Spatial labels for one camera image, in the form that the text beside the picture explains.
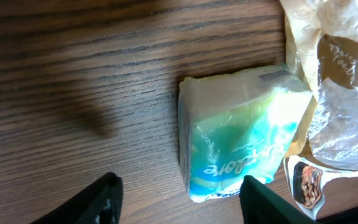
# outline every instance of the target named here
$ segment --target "brand logo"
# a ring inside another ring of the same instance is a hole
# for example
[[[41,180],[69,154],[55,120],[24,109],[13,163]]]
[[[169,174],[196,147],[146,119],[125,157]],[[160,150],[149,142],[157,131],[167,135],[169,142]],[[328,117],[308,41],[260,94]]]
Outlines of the brand logo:
[[[338,65],[340,65],[344,69],[347,75],[353,74],[354,67],[358,63],[358,60],[354,59],[353,56],[349,54],[345,54],[341,49],[339,49],[338,46],[334,44],[330,44],[329,48],[335,56],[333,62],[336,62]]]
[[[282,145],[267,146],[266,150],[259,153],[256,152],[256,149],[253,149],[252,154],[249,154],[242,159],[231,161],[227,164],[225,163],[220,168],[216,165],[209,165],[207,167],[208,169],[205,169],[203,172],[205,174],[211,174],[214,177],[220,176],[223,173],[229,174],[232,171],[234,171],[234,174],[240,174],[245,166],[256,163],[258,157],[269,157],[269,163],[271,163],[277,156],[284,156],[284,153],[284,146]]]

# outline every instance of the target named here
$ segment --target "snack wrapper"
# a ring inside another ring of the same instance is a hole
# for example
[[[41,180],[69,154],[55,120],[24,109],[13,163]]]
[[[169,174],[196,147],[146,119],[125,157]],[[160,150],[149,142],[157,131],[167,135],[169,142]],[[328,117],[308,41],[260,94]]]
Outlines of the snack wrapper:
[[[289,155],[289,160],[314,167],[306,173],[321,176],[321,198],[310,202],[313,208],[302,205],[305,201],[300,202],[293,189],[293,174],[304,164],[295,167],[293,162],[286,173],[297,204],[315,219],[324,203],[325,180],[339,174],[358,176],[358,171],[351,171],[358,170],[358,0],[280,2],[285,10],[287,65],[314,96],[297,132],[298,139],[308,134],[308,141],[303,151],[292,150],[300,157]]]

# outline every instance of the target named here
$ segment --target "wooden table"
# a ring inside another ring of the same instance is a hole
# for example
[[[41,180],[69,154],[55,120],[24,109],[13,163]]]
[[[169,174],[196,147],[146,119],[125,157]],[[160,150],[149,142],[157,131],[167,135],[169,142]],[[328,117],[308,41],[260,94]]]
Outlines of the wooden table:
[[[0,223],[29,223],[107,171],[121,223],[241,223],[193,203],[178,166],[178,83],[284,62],[277,0],[0,0]],[[280,169],[269,187],[293,204]],[[324,189],[321,216],[358,205]]]

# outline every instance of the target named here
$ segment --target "wood grain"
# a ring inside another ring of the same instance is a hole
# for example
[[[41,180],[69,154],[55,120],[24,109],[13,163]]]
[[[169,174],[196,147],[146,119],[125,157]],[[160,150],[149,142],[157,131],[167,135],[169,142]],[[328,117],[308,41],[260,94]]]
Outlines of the wood grain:
[[[237,197],[185,193],[178,83],[283,63],[284,41],[276,0],[0,0],[0,223],[107,171],[124,181],[121,223],[241,223]],[[282,169],[269,187],[293,204]],[[337,190],[323,215],[358,205]]]

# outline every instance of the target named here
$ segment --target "teal packaging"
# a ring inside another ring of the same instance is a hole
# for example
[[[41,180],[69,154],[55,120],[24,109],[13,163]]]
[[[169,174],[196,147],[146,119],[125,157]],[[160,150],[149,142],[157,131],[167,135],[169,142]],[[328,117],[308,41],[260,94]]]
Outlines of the teal packaging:
[[[274,65],[180,83],[180,168],[190,198],[239,193],[245,175],[274,179],[311,99]]]

